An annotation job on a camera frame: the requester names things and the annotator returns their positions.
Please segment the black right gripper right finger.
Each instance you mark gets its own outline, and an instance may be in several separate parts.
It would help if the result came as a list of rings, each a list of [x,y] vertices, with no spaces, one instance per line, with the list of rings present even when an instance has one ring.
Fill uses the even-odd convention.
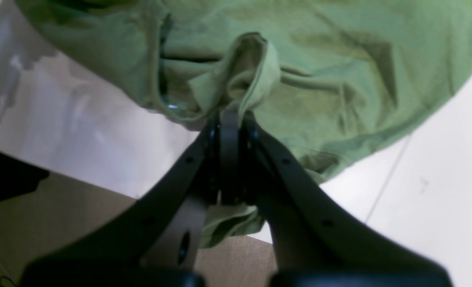
[[[271,287],[451,287],[438,263],[382,236],[325,194],[292,153],[245,113],[242,199],[269,222]]]

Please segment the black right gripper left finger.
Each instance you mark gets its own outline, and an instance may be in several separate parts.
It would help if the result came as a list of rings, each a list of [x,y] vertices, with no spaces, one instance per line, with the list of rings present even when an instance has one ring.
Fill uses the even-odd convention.
[[[204,287],[193,271],[210,205],[237,202],[239,116],[215,113],[161,180],[117,218],[29,264],[22,287]]]

